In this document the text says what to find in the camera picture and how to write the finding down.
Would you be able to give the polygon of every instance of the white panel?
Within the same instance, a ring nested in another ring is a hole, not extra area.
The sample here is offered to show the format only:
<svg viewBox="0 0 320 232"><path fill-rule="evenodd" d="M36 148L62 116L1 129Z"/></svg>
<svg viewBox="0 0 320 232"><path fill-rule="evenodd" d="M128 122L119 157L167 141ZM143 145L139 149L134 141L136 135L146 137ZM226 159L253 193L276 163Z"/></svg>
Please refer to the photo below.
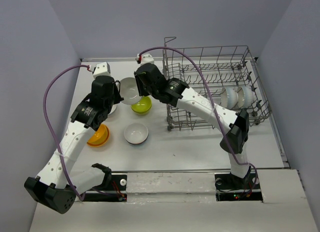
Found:
<svg viewBox="0 0 320 232"><path fill-rule="evenodd" d="M320 0L292 0L258 60L290 165L320 228Z"/></svg>
<svg viewBox="0 0 320 232"><path fill-rule="evenodd" d="M82 58L163 45L248 45L259 56L291 0L50 0Z"/></svg>
<svg viewBox="0 0 320 232"><path fill-rule="evenodd" d="M36 202L24 183L55 150L43 96L58 73L79 63L48 0L0 0L1 232L29 231ZM59 79L48 96L48 116L59 138L78 71Z"/></svg>
<svg viewBox="0 0 320 232"><path fill-rule="evenodd" d="M278 176L284 185L286 181L291 181L293 186L289 190L301 189L299 178L291 176L297 175L297 172L291 172L260 170L260 183L272 183ZM265 193L268 197L272 194L275 198L281 198L283 192L269 190ZM140 197L134 195L132 202L76 202L66 214L59 214L39 204L30 232L317 232L308 202L299 194L293 193L292 201L274 203L219 202L215 196L206 195L182 197L181 194L159 193Z"/></svg>
<svg viewBox="0 0 320 232"><path fill-rule="evenodd" d="M115 80L133 77L138 64L131 61L112 62L111 75ZM162 62L155 64L162 68ZM91 91L90 72L81 69L69 115ZM113 171L229 169L228 153L221 149L222 139L217 129L167 130L166 105L152 98L152 108L145 116L136 115L129 105L118 104L116 111L104 122L109 127L107 144L92 148L85 146L74 170L83 171L88 165L101 163ZM128 144L124 129L133 122L145 124L149 129L147 141L139 146ZM247 156L258 168L282 168L283 162L269 120L249 130L246 143Z"/></svg>

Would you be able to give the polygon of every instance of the metal wire basket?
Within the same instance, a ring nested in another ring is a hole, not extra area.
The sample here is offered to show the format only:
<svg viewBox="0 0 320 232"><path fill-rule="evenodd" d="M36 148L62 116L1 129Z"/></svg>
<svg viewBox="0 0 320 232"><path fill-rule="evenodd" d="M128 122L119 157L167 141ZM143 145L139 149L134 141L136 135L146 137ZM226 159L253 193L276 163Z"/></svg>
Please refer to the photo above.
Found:
<svg viewBox="0 0 320 232"><path fill-rule="evenodd" d="M176 37L165 37L164 46ZM210 88L210 93L217 104L221 104L221 92L223 87L237 89L238 86L250 87L254 94L253 104L246 108L249 113L250 126L259 125L271 114L268 99L262 87L257 70L256 61L252 57L248 46L211 46L211 47L185 47L177 48L191 57L201 69L204 78ZM188 83L195 91L204 97L208 93L203 81L195 67L180 54L164 49L163 74L167 79L178 78ZM172 129L201 129L213 128L198 116L171 105L167 105L168 127Z"/></svg>

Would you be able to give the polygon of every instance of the gray wall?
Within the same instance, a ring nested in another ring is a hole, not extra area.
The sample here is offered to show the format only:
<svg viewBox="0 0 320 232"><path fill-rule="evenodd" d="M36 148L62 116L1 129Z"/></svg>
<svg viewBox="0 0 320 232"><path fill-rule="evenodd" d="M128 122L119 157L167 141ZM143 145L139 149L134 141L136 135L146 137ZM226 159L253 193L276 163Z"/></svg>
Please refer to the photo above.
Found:
<svg viewBox="0 0 320 232"><path fill-rule="evenodd" d="M290 165L320 228L320 0L292 0L258 60Z"/></svg>
<svg viewBox="0 0 320 232"><path fill-rule="evenodd" d="M173 47L248 45L259 56L290 1L50 0L81 58L134 57L166 36L178 37Z"/></svg>
<svg viewBox="0 0 320 232"><path fill-rule="evenodd" d="M54 143L42 114L52 78L79 63L48 0L0 0L0 231L29 231L36 203L24 188L51 157ZM52 88L48 109L61 135L77 71Z"/></svg>

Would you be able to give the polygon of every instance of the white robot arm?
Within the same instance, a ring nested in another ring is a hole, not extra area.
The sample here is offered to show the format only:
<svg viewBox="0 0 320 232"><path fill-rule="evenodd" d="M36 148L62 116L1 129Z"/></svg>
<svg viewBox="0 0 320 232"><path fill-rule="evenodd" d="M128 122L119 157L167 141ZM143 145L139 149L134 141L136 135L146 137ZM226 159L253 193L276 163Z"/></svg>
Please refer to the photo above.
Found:
<svg viewBox="0 0 320 232"><path fill-rule="evenodd" d="M185 82L178 78L167 80L159 71L150 57L147 56L147 62L142 57L141 66L134 73L139 94L141 96L153 96L164 104L170 104L179 109L186 110L202 118L206 122L215 126L219 131L220 127L216 114L213 111L210 101L197 93ZM250 173L250 166L247 159L245 142L248 139L249 115L245 110L237 113L235 111L215 105L215 110L219 116L223 130L227 135L228 141L235 153L234 156L229 151L227 142L222 139L220 146L228 152L231 165L231 174L240 179Z"/></svg>
<svg viewBox="0 0 320 232"><path fill-rule="evenodd" d="M27 178L24 183L35 201L60 214L66 213L76 198L68 179L79 194L96 186L106 186L111 181L111 169L98 163L72 178L68 175L87 141L108 117L112 106L123 100L106 62L98 64L92 71L94 81L91 93L76 107L71 116L71 122L59 144L62 153L56 149L37 176Z"/></svg>

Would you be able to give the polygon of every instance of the purple cable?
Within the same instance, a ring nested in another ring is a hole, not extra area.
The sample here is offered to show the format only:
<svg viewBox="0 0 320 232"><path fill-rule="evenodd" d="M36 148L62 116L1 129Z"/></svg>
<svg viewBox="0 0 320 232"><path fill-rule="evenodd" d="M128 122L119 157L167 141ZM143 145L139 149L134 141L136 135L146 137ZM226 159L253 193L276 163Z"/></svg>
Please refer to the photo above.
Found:
<svg viewBox="0 0 320 232"><path fill-rule="evenodd" d="M149 51L154 51L154 50L169 50L169 51L173 51L173 52L176 52L176 53L182 55L182 56L185 57L188 61L190 61L190 63L195 67L196 71L199 73L199 75L200 75L200 77L201 77L201 79L202 79L202 81L203 81L203 84L204 84L204 86L205 86L205 89L206 89L206 91L208 92L208 96L209 96L209 99L210 99L211 104L212 104L213 112L214 112L214 114L215 114L215 117L217 118L217 122L218 122L218 124L219 124L220 130L221 130L221 133L222 133L222 136L223 136L223 138L224 138L224 140L225 140L225 142L226 142L226 145L227 145L229 151L231 152L231 154L232 154L235 162L236 162L238 165L240 165L240 166L247 166L247 165L249 165L249 166L251 166L251 167L254 169L254 171L255 171L255 180L254 180L254 182L253 182L253 186L252 186L252 188L251 188L246 194L244 194L243 197L247 196L250 192L252 192L252 190L254 189L254 187L255 187L256 184L257 184L257 181L258 181L258 171L257 171L257 168L256 168L252 163L249 163L249 162L248 162L248 163L240 163L239 160L237 159L236 154L235 154L234 150L232 149L232 147L231 147L231 145L230 145L230 143L229 143L229 140L228 140L228 138L227 138L227 135L226 135L226 132L225 132L225 130L224 130L224 128L223 128L223 125L221 124L221 121L220 121L218 112L217 112L217 110L215 109L214 99L213 99L213 97L212 97L212 95L211 95L209 86L208 86L208 84L207 84L207 82L206 82L206 79L205 79L204 75L202 74L201 70L198 68L198 66L196 65L196 63L195 63L189 56L187 56L185 53L177 50L176 48L170 48L170 47L166 47L166 46L158 46L158 47L148 48L148 49L142 51L142 52L139 54L139 57L140 57L142 54L144 54L144 53L147 53L147 52L149 52Z"/></svg>
<svg viewBox="0 0 320 232"><path fill-rule="evenodd" d="M100 190L97 190L96 188L92 188L92 190L95 191L95 192L98 192L101 195L105 195L105 196L116 196L117 195L115 193L105 193L105 192L102 192Z"/></svg>
<svg viewBox="0 0 320 232"><path fill-rule="evenodd" d="M51 82L50 84L48 85L48 87L46 88L45 90L45 93L44 93L44 96L43 96L43 114L44 114L44 119L45 119L45 122L46 124L48 125L49 127L49 130L52 134L52 137L54 139L54 142L55 142L55 145L56 145L56 148L58 149L59 153L61 155L63 155L62 153L62 150L61 150L61 147L60 147L60 142L59 142L59 139L54 131L54 129L52 128L51 126L51 123L49 121L49 118L48 118L48 114L47 114L47 97L48 97L48 92L50 90L50 88L52 87L52 85L56 82L57 79L59 79L62 75L64 75L65 73L67 73L68 71L71 71L75 68L80 68L80 67L85 67L87 69L89 69L89 65L75 65L75 66L72 66L70 68L67 68L66 70L62 71L60 74L58 74ZM63 156L60 156L60 161L61 161L61 166L62 166L62 169L63 169L63 173L64 173L64 176L66 178L66 181L69 183L71 189L75 192L76 196L79 198L80 201L83 201L84 198L85 198L85 195L86 193L84 192L82 194L82 196L78 193L76 187L74 186L74 184L72 183L71 179L70 179L70 176L68 174L68 171L67 171L67 167L66 167L66 164L65 164L65 160L64 160L64 157Z"/></svg>

